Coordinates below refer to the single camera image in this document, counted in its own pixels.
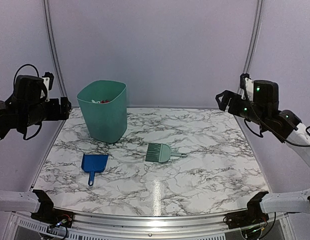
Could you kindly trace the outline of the blue plastic dustpan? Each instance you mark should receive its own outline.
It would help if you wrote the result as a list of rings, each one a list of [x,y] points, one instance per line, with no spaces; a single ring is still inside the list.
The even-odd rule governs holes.
[[[81,168],[89,174],[88,186],[93,186],[95,173],[102,173],[105,170],[108,157],[108,154],[83,154]]]

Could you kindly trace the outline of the teal hand brush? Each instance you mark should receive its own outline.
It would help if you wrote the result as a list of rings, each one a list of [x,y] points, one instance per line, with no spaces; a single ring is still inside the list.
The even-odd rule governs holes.
[[[185,158],[187,154],[173,152],[171,147],[163,143],[149,143],[147,147],[146,162],[151,163],[166,163],[171,157]]]

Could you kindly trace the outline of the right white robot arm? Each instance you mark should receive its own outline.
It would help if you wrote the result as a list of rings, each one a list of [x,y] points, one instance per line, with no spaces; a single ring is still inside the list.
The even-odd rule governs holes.
[[[292,111],[278,109],[278,84],[245,76],[240,87],[241,94],[225,90],[216,95],[219,109],[259,125],[260,132],[271,132],[310,168],[310,135]],[[310,188],[286,193],[259,192],[247,203],[242,219],[253,224],[262,214],[276,212],[310,214]]]

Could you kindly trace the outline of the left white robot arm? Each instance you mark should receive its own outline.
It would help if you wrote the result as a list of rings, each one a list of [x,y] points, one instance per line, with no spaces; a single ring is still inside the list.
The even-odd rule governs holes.
[[[36,137],[43,122],[65,121],[72,104],[67,97],[50,98],[54,75],[46,72],[40,76],[16,72],[13,92],[7,100],[0,100],[0,141],[11,130],[21,133],[23,140]],[[52,223],[58,218],[52,200],[43,190],[26,192],[0,190],[0,212],[30,212]]]

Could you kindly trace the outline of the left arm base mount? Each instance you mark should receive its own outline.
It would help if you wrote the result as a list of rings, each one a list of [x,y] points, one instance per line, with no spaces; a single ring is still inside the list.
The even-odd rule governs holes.
[[[33,193],[38,197],[40,205],[38,210],[31,213],[32,219],[55,226],[57,223],[66,220],[62,226],[67,228],[72,226],[74,218],[72,211],[55,208],[53,201],[43,190],[34,189]]]

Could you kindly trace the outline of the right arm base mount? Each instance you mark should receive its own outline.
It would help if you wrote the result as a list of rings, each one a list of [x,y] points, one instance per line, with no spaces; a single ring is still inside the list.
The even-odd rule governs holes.
[[[263,213],[260,207],[262,198],[268,193],[268,191],[258,192],[248,201],[246,210],[227,213],[223,222],[228,225],[229,229],[235,229],[263,223],[269,220],[268,214]]]

